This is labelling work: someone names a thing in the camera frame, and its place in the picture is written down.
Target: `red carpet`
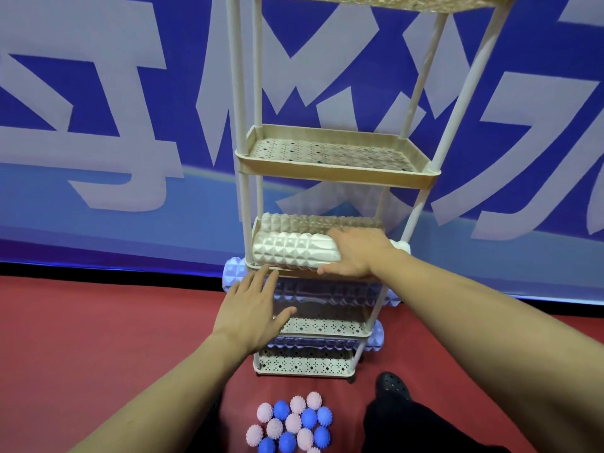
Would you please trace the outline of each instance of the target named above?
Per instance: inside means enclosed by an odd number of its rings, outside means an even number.
[[[191,353],[210,333],[220,292],[0,277],[0,445],[11,453],[64,452]],[[227,386],[230,451],[254,449],[255,409],[315,390],[333,410],[331,453],[358,452],[362,417],[383,370],[413,398],[479,442],[534,451],[501,410],[405,306],[385,308],[386,342],[346,381],[255,376],[251,359]],[[604,320],[565,317],[604,341]]]

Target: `forearm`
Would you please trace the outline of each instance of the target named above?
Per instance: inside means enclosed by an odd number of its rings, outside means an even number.
[[[536,446],[564,451],[564,439],[572,437],[560,429],[564,422],[604,417],[604,347],[598,342],[529,305],[403,251],[392,250],[373,266],[374,274],[412,308]],[[552,440],[556,449],[550,449]]]
[[[188,358],[126,404],[72,452],[183,450],[245,358],[245,351],[229,337],[210,335]]]

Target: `backdrop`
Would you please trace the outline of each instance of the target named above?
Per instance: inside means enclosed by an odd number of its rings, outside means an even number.
[[[411,135],[428,156],[490,14],[445,26]],[[263,15],[265,122],[398,133],[434,14]],[[251,0],[242,24],[251,91]],[[243,254],[226,28],[225,0],[0,0],[0,259],[219,275]],[[513,294],[604,300],[603,44],[604,0],[517,0],[413,254]],[[379,190],[267,178],[265,211],[371,216]],[[416,193],[389,195],[391,237]]]

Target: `hand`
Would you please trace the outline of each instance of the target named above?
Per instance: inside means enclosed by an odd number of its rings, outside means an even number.
[[[374,275],[373,266],[389,251],[395,250],[380,229],[345,228],[331,229],[327,233],[336,242],[342,256],[340,262],[318,268],[317,273],[343,275],[347,277],[369,277]]]
[[[251,272],[228,290],[214,323],[213,335],[225,335],[242,346],[245,355],[265,347],[273,340],[290,317],[297,312],[288,307],[273,319],[272,303],[279,272],[273,271],[262,288],[268,265]]]

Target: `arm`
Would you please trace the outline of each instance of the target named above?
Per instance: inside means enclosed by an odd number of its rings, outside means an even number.
[[[604,450],[604,346],[553,317],[394,249],[377,229],[332,229],[342,261],[416,313],[539,451]]]
[[[278,272],[268,266],[248,274],[229,290],[212,334],[188,358],[157,380],[72,453],[168,453],[184,450],[231,375],[251,353],[283,328],[295,308],[274,320],[272,302]]]

